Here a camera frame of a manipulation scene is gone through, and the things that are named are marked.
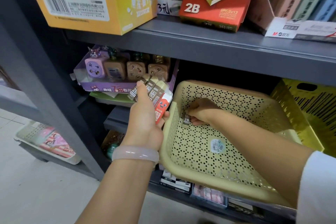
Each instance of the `person's right arm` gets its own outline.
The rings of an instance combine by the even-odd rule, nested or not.
[[[303,168],[314,150],[288,141],[232,113],[207,98],[187,110],[193,125],[210,124],[220,131],[293,207],[297,207]]]

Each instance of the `hand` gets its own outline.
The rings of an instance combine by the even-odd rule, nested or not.
[[[213,110],[220,109],[214,102],[207,98],[196,99],[191,103],[186,113],[194,126],[210,124],[212,122]]]
[[[156,125],[154,105],[149,100],[146,86],[138,81],[136,87],[138,102],[131,107],[127,132],[121,145],[140,146],[158,151],[163,140],[162,126],[169,118],[169,112],[166,111]]]

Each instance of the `bangle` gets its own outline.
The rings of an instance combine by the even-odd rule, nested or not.
[[[119,146],[112,154],[112,161],[115,159],[144,159],[155,163],[159,162],[159,153],[153,149],[137,146]]]

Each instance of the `white tile floor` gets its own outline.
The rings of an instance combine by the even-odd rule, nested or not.
[[[14,141],[29,120],[0,109],[0,216],[10,224],[72,224],[99,182],[52,162],[41,162]],[[147,192],[139,223],[231,221]]]

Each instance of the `white sleeve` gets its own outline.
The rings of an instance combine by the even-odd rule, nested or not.
[[[303,169],[297,224],[336,223],[336,158],[315,151]]]

